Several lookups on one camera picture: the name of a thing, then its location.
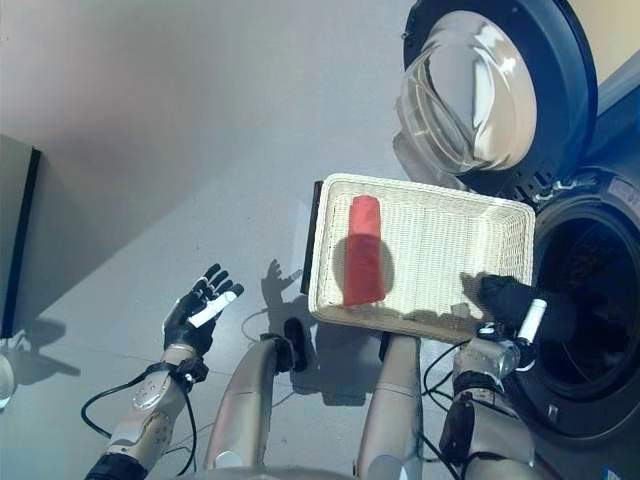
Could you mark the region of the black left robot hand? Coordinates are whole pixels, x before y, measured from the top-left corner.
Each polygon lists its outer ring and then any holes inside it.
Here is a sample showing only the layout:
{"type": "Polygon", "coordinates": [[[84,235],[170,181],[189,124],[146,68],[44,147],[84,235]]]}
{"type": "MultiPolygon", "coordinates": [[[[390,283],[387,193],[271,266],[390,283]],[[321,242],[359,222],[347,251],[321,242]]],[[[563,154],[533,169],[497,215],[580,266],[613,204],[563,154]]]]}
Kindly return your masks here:
{"type": "Polygon", "coordinates": [[[213,331],[222,312],[244,292],[219,263],[210,266],[192,288],[180,297],[163,323],[164,348],[185,345],[204,356],[211,348],[213,331]]]}

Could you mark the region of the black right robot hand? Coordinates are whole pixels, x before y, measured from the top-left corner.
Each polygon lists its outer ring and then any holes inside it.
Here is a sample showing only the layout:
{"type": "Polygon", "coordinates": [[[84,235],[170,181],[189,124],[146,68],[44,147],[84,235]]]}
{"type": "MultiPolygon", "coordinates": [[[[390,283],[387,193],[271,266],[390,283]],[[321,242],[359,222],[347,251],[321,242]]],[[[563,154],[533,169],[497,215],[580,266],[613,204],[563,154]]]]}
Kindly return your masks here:
{"type": "Polygon", "coordinates": [[[523,321],[515,329],[503,322],[481,324],[469,344],[478,352],[489,375],[502,379],[514,371],[531,369],[538,357],[536,334],[546,312],[547,302],[533,299],[523,321]]]}

